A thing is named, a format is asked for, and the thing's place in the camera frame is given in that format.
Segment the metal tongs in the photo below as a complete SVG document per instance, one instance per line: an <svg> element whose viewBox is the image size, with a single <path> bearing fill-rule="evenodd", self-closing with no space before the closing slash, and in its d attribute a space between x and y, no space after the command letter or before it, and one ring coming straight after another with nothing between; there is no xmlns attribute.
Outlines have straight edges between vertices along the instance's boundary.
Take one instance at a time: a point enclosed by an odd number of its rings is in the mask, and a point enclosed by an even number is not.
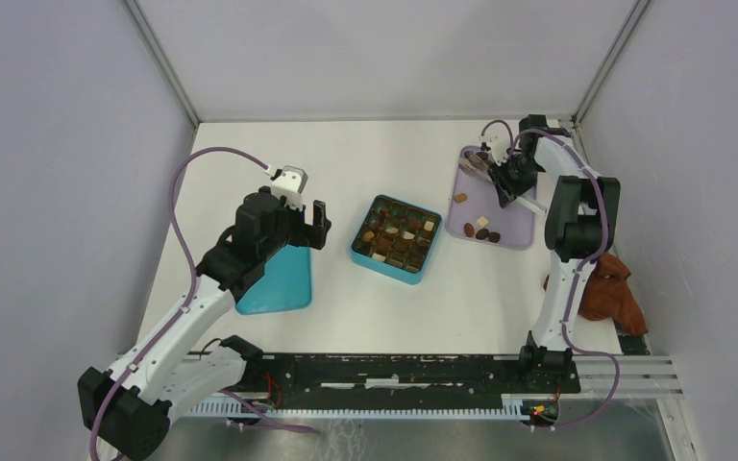
<svg viewBox="0 0 738 461"><path fill-rule="evenodd" d="M460 171L464 172L465 174L476 180L493 185L493 181L488 174L488 166L484 161L472 161L466 156L460 155L458 168ZM548 212L548 209L545 206L539 204L535 199L529 198L526 195L517 197L514 202L529 209L539 216L546 215Z"/></svg>

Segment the teal tin lid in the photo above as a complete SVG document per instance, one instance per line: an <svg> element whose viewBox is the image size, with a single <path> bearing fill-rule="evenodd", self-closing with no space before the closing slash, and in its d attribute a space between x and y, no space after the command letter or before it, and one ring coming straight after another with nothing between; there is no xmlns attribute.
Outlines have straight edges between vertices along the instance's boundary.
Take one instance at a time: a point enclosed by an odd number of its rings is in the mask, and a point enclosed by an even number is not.
<svg viewBox="0 0 738 461"><path fill-rule="evenodd" d="M312 302L310 248L286 246L265 264L264 276L235 304L242 315L306 308Z"/></svg>

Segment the teal chocolate tin box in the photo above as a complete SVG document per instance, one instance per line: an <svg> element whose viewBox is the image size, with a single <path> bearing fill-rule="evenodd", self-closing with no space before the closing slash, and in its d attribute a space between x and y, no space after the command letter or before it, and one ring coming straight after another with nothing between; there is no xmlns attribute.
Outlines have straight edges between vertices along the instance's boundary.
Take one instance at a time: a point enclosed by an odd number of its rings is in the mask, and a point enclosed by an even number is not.
<svg viewBox="0 0 738 461"><path fill-rule="evenodd" d="M434 254L440 214L388 195L377 195L350 245L352 261L391 279L416 285Z"/></svg>

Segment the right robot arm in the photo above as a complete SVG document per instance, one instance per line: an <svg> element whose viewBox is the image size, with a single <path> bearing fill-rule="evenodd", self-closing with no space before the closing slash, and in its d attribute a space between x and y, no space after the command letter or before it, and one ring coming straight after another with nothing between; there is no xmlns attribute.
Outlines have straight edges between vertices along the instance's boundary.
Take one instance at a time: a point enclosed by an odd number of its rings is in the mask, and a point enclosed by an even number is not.
<svg viewBox="0 0 738 461"><path fill-rule="evenodd" d="M506 147L486 135L480 142L495 159L487 174L500 207L529 206L545 220L551 270L538 320L516 367L519 384L540 392L556 376L572 372L578 352L572 343L575 318L586 282L613 244L621 184L591 167L570 135L550 127L541 114L521 119Z"/></svg>

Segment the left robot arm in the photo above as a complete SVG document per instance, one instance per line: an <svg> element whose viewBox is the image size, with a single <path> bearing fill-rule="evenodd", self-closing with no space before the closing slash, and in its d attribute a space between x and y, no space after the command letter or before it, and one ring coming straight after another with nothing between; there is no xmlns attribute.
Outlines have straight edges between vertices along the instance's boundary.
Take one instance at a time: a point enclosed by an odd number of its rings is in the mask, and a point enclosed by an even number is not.
<svg viewBox="0 0 738 461"><path fill-rule="evenodd" d="M170 427L203 400L234 385L256 389L262 364L222 345L192 364L183 360L219 318L234 309L286 246L322 249L332 222L325 202L312 203L313 219L288 192L264 186L245 197L234 224L199 263L190 263L190 285L156 326L107 368L88 368L77 382L89 459L102 444L119 460L144 460Z"/></svg>

